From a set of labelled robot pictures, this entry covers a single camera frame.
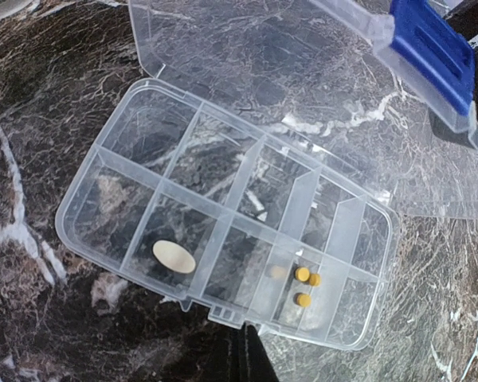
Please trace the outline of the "yellow pills in organizer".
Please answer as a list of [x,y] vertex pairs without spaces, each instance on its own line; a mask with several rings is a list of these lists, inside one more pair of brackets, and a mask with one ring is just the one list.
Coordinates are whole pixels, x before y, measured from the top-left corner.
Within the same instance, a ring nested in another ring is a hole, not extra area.
[[319,287],[321,275],[304,265],[292,265],[286,276],[277,306],[281,308],[288,302],[307,308],[311,305],[311,288]]

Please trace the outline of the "blue box latch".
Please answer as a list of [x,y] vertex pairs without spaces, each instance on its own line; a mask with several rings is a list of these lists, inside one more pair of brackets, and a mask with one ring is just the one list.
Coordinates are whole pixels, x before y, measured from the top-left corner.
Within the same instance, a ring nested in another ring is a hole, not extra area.
[[473,98],[475,58],[472,47],[423,0],[390,5],[394,38],[390,47],[414,66],[459,115]]

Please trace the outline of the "white pill in organizer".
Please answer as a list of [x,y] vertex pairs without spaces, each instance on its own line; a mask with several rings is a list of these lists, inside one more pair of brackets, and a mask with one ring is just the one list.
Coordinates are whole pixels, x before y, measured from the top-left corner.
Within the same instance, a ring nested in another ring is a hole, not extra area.
[[179,244],[169,240],[159,240],[152,247],[155,258],[171,271],[190,274],[196,268],[194,257]]

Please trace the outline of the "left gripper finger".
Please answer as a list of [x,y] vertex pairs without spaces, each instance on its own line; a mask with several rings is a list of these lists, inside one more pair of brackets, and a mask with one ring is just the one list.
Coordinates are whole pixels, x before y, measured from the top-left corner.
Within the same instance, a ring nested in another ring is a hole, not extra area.
[[244,324],[230,333],[224,381],[279,381],[254,326]]

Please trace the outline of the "clear plastic pill organizer box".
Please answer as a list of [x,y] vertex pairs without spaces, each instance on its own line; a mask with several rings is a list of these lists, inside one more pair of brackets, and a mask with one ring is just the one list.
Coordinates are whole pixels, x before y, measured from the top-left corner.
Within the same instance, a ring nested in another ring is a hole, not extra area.
[[[213,322],[371,341],[407,216],[478,220],[478,60],[459,115],[390,44],[392,1],[131,1],[135,82],[55,217],[71,251]],[[184,247],[196,268],[152,247]],[[292,265],[307,308],[277,306]]]

